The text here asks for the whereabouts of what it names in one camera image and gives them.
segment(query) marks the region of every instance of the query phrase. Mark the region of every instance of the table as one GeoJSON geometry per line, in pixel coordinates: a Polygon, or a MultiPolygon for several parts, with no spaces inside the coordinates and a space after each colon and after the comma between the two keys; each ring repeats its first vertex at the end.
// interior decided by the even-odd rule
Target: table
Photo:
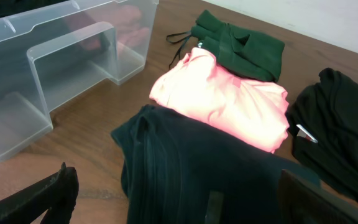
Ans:
{"type": "MultiPolygon", "coordinates": [[[[0,200],[56,172],[65,161],[67,166],[75,167],[80,182],[71,222],[125,223],[129,202],[120,184],[123,154],[110,131],[136,114],[142,105],[151,103],[148,96],[152,85],[168,71],[179,48],[167,43],[165,36],[190,30],[204,9],[222,21],[265,32],[285,42],[278,84],[287,89],[290,103],[306,86],[318,82],[318,73],[326,67],[340,70],[358,83],[356,53],[203,1],[161,0],[144,71],[121,86],[102,81],[53,111],[51,133],[0,163],[0,200]]],[[[183,52],[189,52],[195,44],[196,39],[191,39],[183,52]]],[[[276,154],[296,161],[291,155],[291,137],[276,154]]]]}

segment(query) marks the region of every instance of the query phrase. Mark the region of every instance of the clear plastic bin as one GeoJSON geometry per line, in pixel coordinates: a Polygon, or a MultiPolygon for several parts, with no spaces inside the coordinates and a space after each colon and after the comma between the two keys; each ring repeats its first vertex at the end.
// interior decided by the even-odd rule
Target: clear plastic bin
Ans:
{"type": "Polygon", "coordinates": [[[49,112],[145,65],[158,0],[76,0],[0,18],[0,161],[53,129],[49,112]]]}

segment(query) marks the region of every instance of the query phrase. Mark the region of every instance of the pink clothing inside container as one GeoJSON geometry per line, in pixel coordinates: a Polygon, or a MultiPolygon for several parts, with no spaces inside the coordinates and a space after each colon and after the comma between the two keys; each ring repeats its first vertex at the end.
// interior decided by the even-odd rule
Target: pink clothing inside container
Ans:
{"type": "Polygon", "coordinates": [[[150,93],[162,106],[271,153],[287,138],[286,97],[283,87],[239,78],[199,48],[160,77],[150,93]]]}

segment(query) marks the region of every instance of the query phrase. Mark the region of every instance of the drawstring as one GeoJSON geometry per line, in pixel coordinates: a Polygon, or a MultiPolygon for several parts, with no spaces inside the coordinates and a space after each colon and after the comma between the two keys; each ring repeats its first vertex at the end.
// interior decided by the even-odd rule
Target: drawstring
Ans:
{"type": "Polygon", "coordinates": [[[173,64],[173,62],[175,61],[175,59],[176,59],[177,56],[179,56],[179,60],[180,60],[180,52],[181,52],[182,48],[186,45],[186,43],[187,43],[187,41],[190,39],[190,37],[191,37],[191,32],[188,31],[188,32],[182,32],[182,33],[178,33],[178,34],[170,34],[170,35],[168,35],[167,38],[165,39],[165,40],[167,40],[167,41],[168,41],[169,43],[171,43],[171,44],[177,44],[177,43],[179,43],[179,42],[184,41],[184,42],[182,43],[182,45],[179,47],[178,51],[176,52],[174,58],[172,59],[171,64],[169,64],[169,69],[171,69],[171,65],[173,64]],[[186,37],[184,37],[184,38],[182,38],[182,39],[180,39],[180,40],[174,41],[174,42],[172,42],[171,40],[169,40],[169,37],[174,37],[174,36],[183,35],[183,34],[189,34],[189,35],[186,36],[186,37]]]}

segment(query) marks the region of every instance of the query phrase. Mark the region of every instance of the folded pink garment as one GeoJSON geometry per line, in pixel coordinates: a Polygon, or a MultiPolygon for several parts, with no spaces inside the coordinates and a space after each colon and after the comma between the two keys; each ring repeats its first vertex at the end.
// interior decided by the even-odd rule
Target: folded pink garment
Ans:
{"type": "Polygon", "coordinates": [[[150,93],[162,106],[272,153],[287,138],[285,97],[281,86],[234,76],[199,48],[160,77],[150,93]]]}

